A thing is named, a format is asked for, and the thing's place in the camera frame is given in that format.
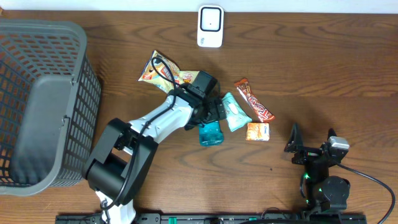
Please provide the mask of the orange chocolate bar wrapper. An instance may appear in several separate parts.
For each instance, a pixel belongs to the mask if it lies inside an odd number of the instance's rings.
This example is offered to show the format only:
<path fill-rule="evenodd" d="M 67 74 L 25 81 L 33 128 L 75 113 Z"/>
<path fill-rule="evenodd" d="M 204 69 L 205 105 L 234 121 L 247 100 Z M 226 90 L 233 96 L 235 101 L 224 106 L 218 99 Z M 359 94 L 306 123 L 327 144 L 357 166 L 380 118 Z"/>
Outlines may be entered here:
<path fill-rule="evenodd" d="M 268 123 L 275 119 L 275 116 L 257 99 L 257 96 L 253 93 L 247 78 L 243 78 L 234 83 L 234 86 L 237 88 L 246 103 L 255 112 L 259 121 L 262 123 Z"/>

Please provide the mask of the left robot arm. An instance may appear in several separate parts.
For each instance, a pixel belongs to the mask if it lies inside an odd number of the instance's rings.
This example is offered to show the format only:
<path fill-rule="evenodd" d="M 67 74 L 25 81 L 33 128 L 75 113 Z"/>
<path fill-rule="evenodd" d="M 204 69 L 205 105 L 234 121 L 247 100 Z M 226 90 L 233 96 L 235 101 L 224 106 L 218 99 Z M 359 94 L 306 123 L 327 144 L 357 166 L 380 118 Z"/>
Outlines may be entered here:
<path fill-rule="evenodd" d="M 200 71 L 193 83 L 175 84 L 166 100 L 128 123 L 112 119 L 81 174 L 100 199 L 100 223 L 132 223 L 133 199 L 142 187 L 159 144 L 175 130 L 224 119 L 217 79 Z"/>

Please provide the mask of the yellow snack chip bag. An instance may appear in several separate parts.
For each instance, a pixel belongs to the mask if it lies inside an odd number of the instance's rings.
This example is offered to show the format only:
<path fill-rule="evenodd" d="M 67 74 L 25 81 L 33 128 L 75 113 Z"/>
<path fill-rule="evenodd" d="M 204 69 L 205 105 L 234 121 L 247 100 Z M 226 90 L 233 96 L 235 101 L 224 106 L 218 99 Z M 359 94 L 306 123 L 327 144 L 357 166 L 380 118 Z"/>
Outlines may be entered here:
<path fill-rule="evenodd" d="M 180 68 L 173 61 L 169 60 L 167 57 L 164 57 L 158 51 L 154 50 L 151 58 L 146 63 L 138 81 L 153 84 L 165 93 L 168 93 L 170 90 L 173 90 L 174 85 L 169 81 L 161 78 L 159 74 L 155 71 L 157 70 L 159 73 L 162 74 L 163 77 L 172 80 L 170 72 L 165 67 L 166 65 L 172 72 L 172 75 L 174 76 L 175 82 L 177 84 L 193 83 L 193 81 L 199 74 L 199 71 L 180 70 Z"/>

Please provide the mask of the blue Listerine mouthwash bottle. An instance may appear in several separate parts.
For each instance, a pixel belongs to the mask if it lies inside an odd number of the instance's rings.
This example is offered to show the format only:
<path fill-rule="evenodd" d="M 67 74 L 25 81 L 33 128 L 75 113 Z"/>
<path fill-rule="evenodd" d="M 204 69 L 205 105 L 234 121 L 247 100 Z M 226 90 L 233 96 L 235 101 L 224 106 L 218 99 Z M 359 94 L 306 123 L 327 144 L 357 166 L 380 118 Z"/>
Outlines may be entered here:
<path fill-rule="evenodd" d="M 199 126 L 199 141 L 202 146 L 218 146 L 224 141 L 219 121 Z"/>

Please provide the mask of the mint green snack packet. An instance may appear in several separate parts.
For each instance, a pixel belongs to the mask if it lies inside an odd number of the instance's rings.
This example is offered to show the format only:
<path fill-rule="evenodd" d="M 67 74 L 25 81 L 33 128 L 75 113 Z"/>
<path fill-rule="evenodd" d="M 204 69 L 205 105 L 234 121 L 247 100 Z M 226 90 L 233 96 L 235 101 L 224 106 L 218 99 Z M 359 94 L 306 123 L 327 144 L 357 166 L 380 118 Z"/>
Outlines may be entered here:
<path fill-rule="evenodd" d="M 227 92 L 222 99 L 222 104 L 226 113 L 226 120 L 231 132 L 242 128 L 252 119 L 242 110 L 232 93 Z"/>

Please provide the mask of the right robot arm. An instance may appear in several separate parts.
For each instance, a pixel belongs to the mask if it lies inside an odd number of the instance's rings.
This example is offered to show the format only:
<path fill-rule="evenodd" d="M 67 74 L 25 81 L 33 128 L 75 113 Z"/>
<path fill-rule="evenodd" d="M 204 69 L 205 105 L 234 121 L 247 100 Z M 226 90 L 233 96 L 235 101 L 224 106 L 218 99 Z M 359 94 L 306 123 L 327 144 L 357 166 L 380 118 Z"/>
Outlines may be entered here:
<path fill-rule="evenodd" d="M 304 145 L 303 136 L 297 123 L 293 124 L 289 140 L 284 148 L 292 153 L 292 163 L 304 166 L 300 180 L 300 193 L 307 201 L 302 212 L 306 220 L 322 213 L 338 213 L 347 208 L 350 182 L 330 175 L 329 168 L 339 164 L 349 151 L 349 143 L 329 129 L 327 140 L 320 147 Z"/>

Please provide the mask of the small orange snack packet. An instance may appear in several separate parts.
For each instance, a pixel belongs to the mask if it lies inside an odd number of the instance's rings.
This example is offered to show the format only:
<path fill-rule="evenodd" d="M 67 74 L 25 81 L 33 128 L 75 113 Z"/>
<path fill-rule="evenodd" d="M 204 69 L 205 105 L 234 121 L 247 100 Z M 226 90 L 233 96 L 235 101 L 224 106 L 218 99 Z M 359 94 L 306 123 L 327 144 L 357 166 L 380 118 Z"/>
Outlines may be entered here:
<path fill-rule="evenodd" d="M 246 131 L 247 141 L 268 141 L 270 140 L 269 123 L 248 123 Z"/>

